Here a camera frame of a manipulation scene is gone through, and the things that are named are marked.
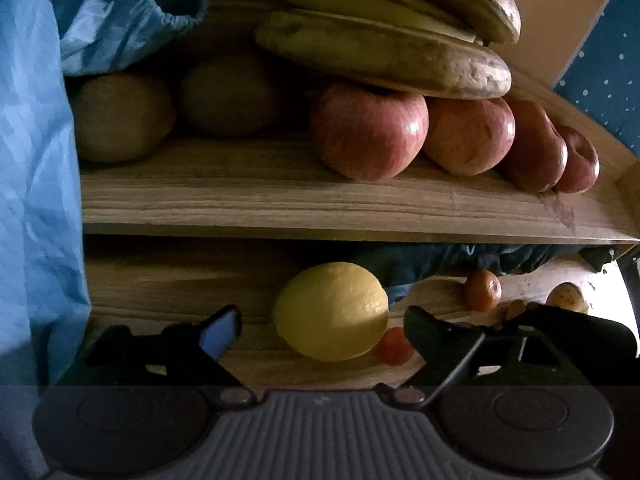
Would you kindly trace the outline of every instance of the metal screw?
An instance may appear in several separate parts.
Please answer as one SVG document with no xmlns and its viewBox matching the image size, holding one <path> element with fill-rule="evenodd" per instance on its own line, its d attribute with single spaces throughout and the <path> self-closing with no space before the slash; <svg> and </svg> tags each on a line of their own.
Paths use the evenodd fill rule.
<svg viewBox="0 0 640 480">
<path fill-rule="evenodd" d="M 424 391 L 415 386 L 409 386 L 407 388 L 398 388 L 394 392 L 394 400 L 398 404 L 420 404 L 424 402 L 426 396 Z"/>
<path fill-rule="evenodd" d="M 245 406 L 254 396 L 246 388 L 226 388 L 220 392 L 220 400 L 230 406 Z"/>
</svg>

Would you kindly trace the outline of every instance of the yellow lemon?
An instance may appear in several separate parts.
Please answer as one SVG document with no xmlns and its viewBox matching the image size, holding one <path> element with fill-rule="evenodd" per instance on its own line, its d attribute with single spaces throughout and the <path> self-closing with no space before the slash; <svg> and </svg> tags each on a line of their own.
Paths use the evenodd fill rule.
<svg viewBox="0 0 640 480">
<path fill-rule="evenodd" d="M 324 264 L 287 283 L 273 311 L 278 334 L 318 361 L 346 361 L 371 350 L 389 318 L 378 279 L 355 264 Z"/>
</svg>

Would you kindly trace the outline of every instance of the red tomato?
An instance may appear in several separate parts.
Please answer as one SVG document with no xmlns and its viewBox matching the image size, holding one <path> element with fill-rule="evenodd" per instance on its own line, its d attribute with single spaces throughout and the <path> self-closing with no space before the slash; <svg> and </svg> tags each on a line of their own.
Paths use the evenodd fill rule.
<svg viewBox="0 0 640 480">
<path fill-rule="evenodd" d="M 402 327 L 396 326 L 386 331 L 375 352 L 385 365 L 400 366 L 411 359 L 415 350 L 404 336 Z"/>
</svg>

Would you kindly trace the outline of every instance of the gray ribbed panel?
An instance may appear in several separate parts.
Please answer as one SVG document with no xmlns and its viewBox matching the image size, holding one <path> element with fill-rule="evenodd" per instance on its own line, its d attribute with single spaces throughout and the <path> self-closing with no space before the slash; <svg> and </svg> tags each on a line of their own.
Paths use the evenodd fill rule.
<svg viewBox="0 0 640 480">
<path fill-rule="evenodd" d="M 145 480 L 509 480 L 449 449 L 421 413 L 374 392 L 271 392 L 225 413 L 182 462 Z M 58 474 L 52 480 L 76 480 Z M 593 471 L 563 480 L 602 480 Z"/>
</svg>

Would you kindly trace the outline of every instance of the blue wall with white dots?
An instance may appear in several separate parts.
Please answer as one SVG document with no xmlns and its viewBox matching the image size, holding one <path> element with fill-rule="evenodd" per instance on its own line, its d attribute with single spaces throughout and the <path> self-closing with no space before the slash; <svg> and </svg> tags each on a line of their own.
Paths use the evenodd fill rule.
<svg viewBox="0 0 640 480">
<path fill-rule="evenodd" d="M 556 92 L 640 156 L 640 0 L 610 0 Z"/>
</svg>

